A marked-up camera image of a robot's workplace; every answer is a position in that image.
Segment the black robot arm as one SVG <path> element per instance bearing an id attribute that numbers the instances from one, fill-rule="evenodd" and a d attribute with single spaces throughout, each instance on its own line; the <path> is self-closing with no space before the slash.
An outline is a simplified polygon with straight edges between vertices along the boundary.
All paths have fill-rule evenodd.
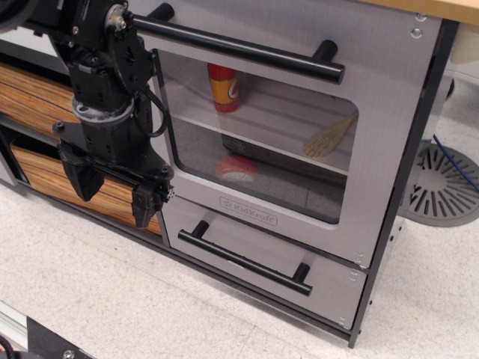
<path id="1" fill-rule="evenodd" d="M 90 200 L 106 174 L 132 180 L 139 228 L 168 201 L 171 167 L 153 150 L 170 114 L 150 89 L 156 55 L 145 49 L 125 1 L 3 1 L 1 31 L 49 37 L 67 68 L 75 123 L 58 122 L 58 152 L 77 195 Z"/>

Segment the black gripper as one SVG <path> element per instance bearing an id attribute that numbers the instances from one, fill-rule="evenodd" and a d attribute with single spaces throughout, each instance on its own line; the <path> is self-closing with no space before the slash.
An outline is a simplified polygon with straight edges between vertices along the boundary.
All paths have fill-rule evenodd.
<path id="1" fill-rule="evenodd" d="M 137 228 L 148 228 L 161 204 L 171 198 L 174 172 L 153 149 L 150 111 L 76 112 L 78 123 L 57 122 L 58 151 L 75 193 L 88 202 L 104 184 L 105 175 L 131 185 Z"/>

